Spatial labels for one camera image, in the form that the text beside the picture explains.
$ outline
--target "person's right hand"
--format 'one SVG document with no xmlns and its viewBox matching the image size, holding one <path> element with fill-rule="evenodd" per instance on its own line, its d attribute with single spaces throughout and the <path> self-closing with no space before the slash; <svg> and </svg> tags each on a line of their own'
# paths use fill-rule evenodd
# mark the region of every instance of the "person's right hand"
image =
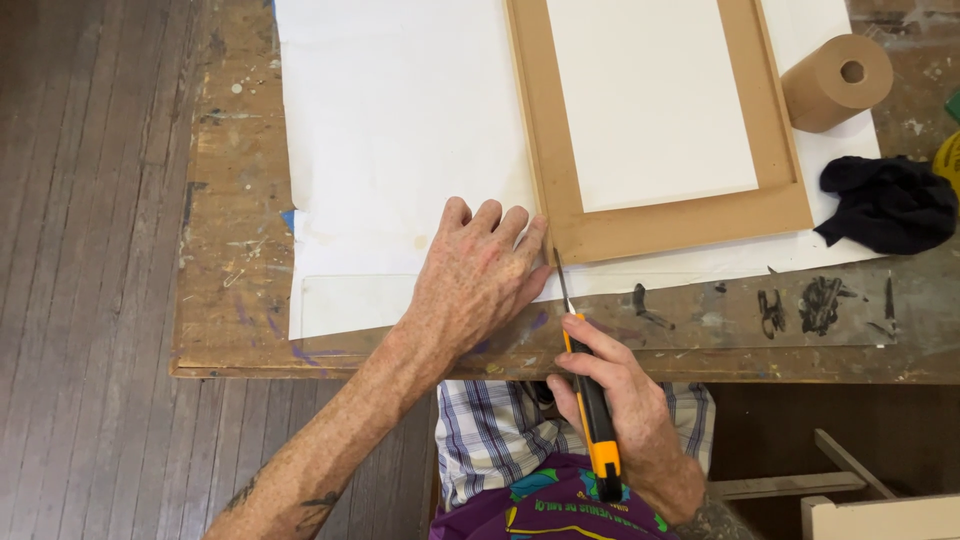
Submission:
<svg viewBox="0 0 960 540">
<path fill-rule="evenodd" d="M 663 390 L 622 343 L 574 315 L 564 316 L 563 327 L 595 354 L 563 353 L 556 362 L 571 373 L 596 380 L 606 390 L 624 483 L 668 522 L 687 521 L 703 500 L 704 475 L 699 463 L 681 451 Z M 557 409 L 586 440 L 569 382 L 551 375 L 547 384 Z"/>
</svg>

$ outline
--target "paper roll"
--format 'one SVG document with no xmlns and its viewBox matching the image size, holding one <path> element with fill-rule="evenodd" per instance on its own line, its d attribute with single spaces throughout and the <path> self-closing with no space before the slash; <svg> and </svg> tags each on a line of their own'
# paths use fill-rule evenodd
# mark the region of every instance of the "paper roll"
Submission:
<svg viewBox="0 0 960 540">
<path fill-rule="evenodd" d="M 825 132 L 887 97 L 894 68 L 883 47 L 864 36 L 838 36 L 781 77 L 790 123 Z"/>
</svg>

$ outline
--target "roll core hole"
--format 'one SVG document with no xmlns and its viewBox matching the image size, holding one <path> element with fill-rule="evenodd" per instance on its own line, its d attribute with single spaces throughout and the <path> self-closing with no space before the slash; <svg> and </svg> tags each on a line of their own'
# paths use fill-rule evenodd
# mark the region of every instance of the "roll core hole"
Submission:
<svg viewBox="0 0 960 540">
<path fill-rule="evenodd" d="M 840 76 L 850 85 L 862 82 L 863 64 L 856 60 L 848 61 L 840 68 Z"/>
</svg>

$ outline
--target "wooden table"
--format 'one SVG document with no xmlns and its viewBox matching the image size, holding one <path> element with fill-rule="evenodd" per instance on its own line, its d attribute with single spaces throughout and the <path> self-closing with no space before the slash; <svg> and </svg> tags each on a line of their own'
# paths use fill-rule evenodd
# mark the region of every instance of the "wooden table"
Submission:
<svg viewBox="0 0 960 540">
<path fill-rule="evenodd" d="M 896 69 L 874 110 L 883 154 L 932 159 L 957 129 L 943 103 L 960 87 L 960 55 L 949 56 L 960 50 L 960 11 L 953 0 L 848 5 L 854 31 L 882 43 Z M 293 236 L 280 213 L 293 205 L 270 3 L 206 3 L 202 21 L 170 371 L 348 377 L 386 329 L 286 339 Z M 960 383 L 958 276 L 954 238 L 916 257 L 723 283 L 644 291 L 638 276 L 634 294 L 580 307 L 656 380 Z M 804 331 L 797 304 L 809 287 L 837 300 L 820 313 L 824 335 Z M 531 306 L 451 377 L 543 379 L 556 369 L 560 312 L 556 302 Z"/>
</svg>

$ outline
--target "white paper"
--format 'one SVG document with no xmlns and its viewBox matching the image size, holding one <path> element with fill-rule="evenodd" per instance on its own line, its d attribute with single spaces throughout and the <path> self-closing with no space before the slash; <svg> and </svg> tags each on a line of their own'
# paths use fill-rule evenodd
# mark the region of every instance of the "white paper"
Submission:
<svg viewBox="0 0 960 540">
<path fill-rule="evenodd" d="M 295 217 L 290 337 L 393 324 L 396 306 L 409 302 L 408 283 L 446 197 L 465 196 L 474 209 L 486 198 L 534 208 L 501 2 L 276 5 L 291 180 L 298 208 L 307 210 Z M 763 7 L 781 73 L 850 31 L 844 0 L 764 0 Z M 403 43 L 411 39 L 417 45 Z M 395 92 L 415 105 L 392 101 Z M 873 121 L 866 111 L 825 134 L 794 136 L 813 218 L 821 223 L 836 200 L 820 191 L 820 172 L 846 155 L 878 158 Z M 654 289 L 874 257 L 847 240 L 827 249 L 807 231 L 566 270 L 571 293 L 580 296 L 628 292 L 638 282 Z M 308 277 L 329 286 L 304 294 Z M 394 307 L 372 302 L 384 290 L 393 291 Z M 539 300 L 557 298 L 553 277 Z M 336 313 L 336 326 L 317 322 L 317 306 Z M 303 324 L 305 312 L 310 320 Z"/>
<path fill-rule="evenodd" d="M 584 212 L 758 188 L 716 0 L 547 8 Z"/>
</svg>

